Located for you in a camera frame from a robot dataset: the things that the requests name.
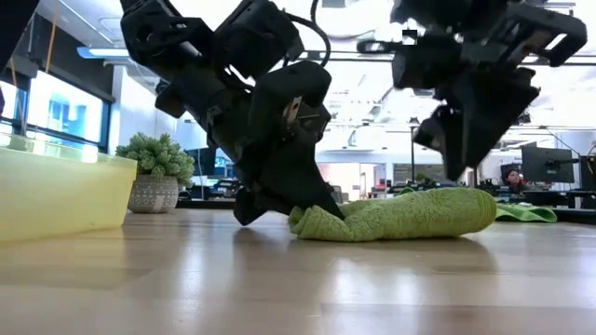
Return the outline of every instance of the person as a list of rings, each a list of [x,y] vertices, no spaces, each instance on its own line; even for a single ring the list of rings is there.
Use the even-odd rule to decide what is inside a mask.
[[[516,169],[509,169],[503,175],[503,182],[509,186],[509,190],[513,194],[520,194],[525,190],[525,185],[520,178],[520,172]]]

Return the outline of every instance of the white patterned pot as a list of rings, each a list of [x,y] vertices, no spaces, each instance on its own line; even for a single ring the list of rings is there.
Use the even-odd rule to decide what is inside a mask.
[[[132,184],[129,209],[133,213],[167,213],[178,202],[176,177],[138,175]]]

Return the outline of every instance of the green cloth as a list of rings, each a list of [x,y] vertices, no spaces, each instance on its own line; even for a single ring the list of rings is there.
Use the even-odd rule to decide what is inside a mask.
[[[298,238],[337,242],[456,237],[483,230],[496,216],[493,197],[469,188],[404,191],[393,199],[359,200],[340,209],[343,221],[317,206],[295,208],[291,231]]]
[[[497,221],[546,222],[557,221],[557,214],[552,209],[523,205],[496,205]]]

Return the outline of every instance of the yellow plastic bin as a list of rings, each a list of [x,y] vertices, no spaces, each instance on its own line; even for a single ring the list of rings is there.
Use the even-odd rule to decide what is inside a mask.
[[[136,172],[130,159],[0,134],[0,243],[121,226]]]

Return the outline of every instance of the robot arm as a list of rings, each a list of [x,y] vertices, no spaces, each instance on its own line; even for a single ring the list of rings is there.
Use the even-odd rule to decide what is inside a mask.
[[[311,61],[269,72],[304,51],[295,17],[267,0],[244,0],[212,31],[168,0],[121,4],[130,56],[162,79],[156,108],[175,117],[188,111],[209,145],[235,163],[244,185],[235,210],[240,223],[269,209],[290,214],[314,205],[343,218],[315,163],[315,144],[331,120],[323,106],[331,76]]]
[[[535,72],[521,62],[535,55],[558,67],[587,43],[581,20],[529,4],[538,2],[546,1],[395,0],[391,20],[414,19],[425,34],[406,32],[412,46],[359,43],[363,53],[395,54],[396,88],[432,88],[443,102],[413,140],[442,154],[453,181],[476,167],[538,96]]]

